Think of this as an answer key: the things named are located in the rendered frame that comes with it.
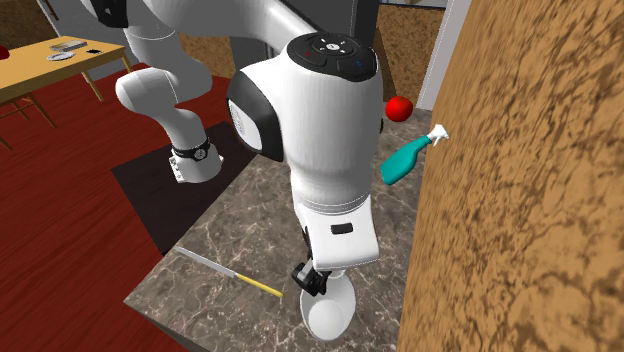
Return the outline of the white rounded bowl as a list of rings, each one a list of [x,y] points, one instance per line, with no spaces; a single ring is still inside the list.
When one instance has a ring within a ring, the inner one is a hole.
[[[311,296],[302,290],[300,311],[311,335],[321,341],[333,341],[348,328],[356,310],[355,289],[344,271],[332,272],[326,293]]]

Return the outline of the teal spray bottle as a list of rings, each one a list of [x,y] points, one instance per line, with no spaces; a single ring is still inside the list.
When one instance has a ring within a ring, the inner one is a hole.
[[[388,157],[380,166],[380,174],[386,185],[393,185],[408,175],[414,168],[418,153],[428,145],[437,145],[440,139],[449,135],[441,124],[436,124],[429,134],[407,143]]]

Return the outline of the dark robot stand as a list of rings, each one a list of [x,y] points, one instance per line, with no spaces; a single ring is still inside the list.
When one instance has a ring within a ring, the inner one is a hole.
[[[179,183],[168,164],[169,145],[111,169],[112,174],[161,254],[186,233],[255,157],[222,122],[206,129],[224,163],[204,183]]]

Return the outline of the red apple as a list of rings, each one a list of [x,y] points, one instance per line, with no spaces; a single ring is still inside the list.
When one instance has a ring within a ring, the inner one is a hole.
[[[385,115],[393,122],[404,122],[414,110],[413,103],[404,96],[394,96],[386,104]]]

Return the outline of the wooden table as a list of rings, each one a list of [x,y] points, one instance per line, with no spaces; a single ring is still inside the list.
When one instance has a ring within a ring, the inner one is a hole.
[[[73,55],[64,60],[48,60],[50,55],[58,52],[51,46],[67,41],[82,41],[86,45],[73,50]],[[50,84],[81,74],[92,88],[96,97],[102,101],[102,94],[89,75],[88,71],[101,65],[121,60],[128,73],[133,71],[123,45],[61,36],[46,41],[8,50],[9,56],[0,60],[0,107],[10,104],[14,109],[3,115],[6,118],[19,113],[26,120],[24,110],[35,107],[48,123],[56,128],[56,124],[34,97],[33,92]]]

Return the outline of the yellow handled knife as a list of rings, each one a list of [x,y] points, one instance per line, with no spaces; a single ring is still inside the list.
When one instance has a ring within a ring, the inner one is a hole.
[[[272,294],[272,295],[274,295],[276,297],[279,297],[279,298],[283,298],[284,297],[284,294],[282,292],[280,292],[280,291],[278,291],[278,290],[276,290],[274,288],[271,288],[271,287],[269,287],[269,286],[267,286],[267,285],[265,285],[263,283],[260,283],[260,282],[258,282],[256,280],[252,279],[252,278],[249,278],[249,277],[247,277],[245,275],[237,273],[237,272],[235,272],[235,271],[233,271],[233,270],[231,270],[229,268],[226,268],[226,267],[224,267],[224,266],[222,266],[222,265],[220,265],[220,264],[218,264],[218,263],[216,263],[214,261],[211,261],[211,260],[209,260],[209,259],[207,259],[207,258],[205,258],[205,257],[203,257],[203,256],[201,256],[201,255],[199,255],[199,254],[197,254],[195,252],[193,252],[193,251],[190,251],[190,250],[185,249],[185,248],[180,247],[180,246],[174,246],[173,249],[176,252],[178,252],[180,254],[183,254],[184,256],[186,256],[188,258],[191,258],[191,259],[193,259],[193,260],[195,260],[195,261],[197,261],[197,262],[199,262],[199,263],[201,263],[201,264],[203,264],[203,265],[205,265],[205,266],[207,266],[207,267],[209,267],[211,269],[214,269],[214,270],[224,274],[225,276],[228,276],[228,277],[231,277],[231,278],[237,278],[239,280],[242,280],[242,281],[244,281],[244,282],[246,282],[246,283],[248,283],[248,284],[250,284],[250,285],[252,285],[252,286],[254,286],[256,288],[259,288],[259,289],[261,289],[261,290],[263,290],[263,291],[265,291],[267,293],[270,293],[270,294]]]

